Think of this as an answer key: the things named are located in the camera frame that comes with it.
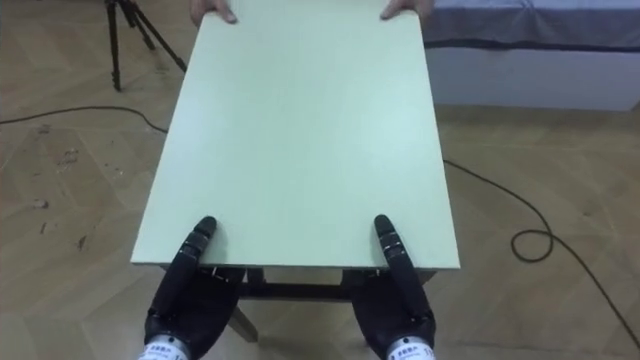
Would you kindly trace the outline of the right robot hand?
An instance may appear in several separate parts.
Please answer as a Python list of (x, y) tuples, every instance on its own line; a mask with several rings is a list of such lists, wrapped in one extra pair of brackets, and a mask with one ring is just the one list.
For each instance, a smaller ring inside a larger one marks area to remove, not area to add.
[(435, 360), (436, 319), (408, 251), (387, 216), (374, 228), (387, 267), (342, 278), (359, 329), (380, 359)]

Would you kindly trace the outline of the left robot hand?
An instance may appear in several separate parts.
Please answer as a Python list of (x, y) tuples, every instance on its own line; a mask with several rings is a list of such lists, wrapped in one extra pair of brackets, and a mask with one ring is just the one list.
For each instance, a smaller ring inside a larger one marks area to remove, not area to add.
[(203, 217), (166, 269), (147, 311), (140, 360), (199, 360), (229, 323), (246, 270), (200, 265), (216, 228), (214, 217)]

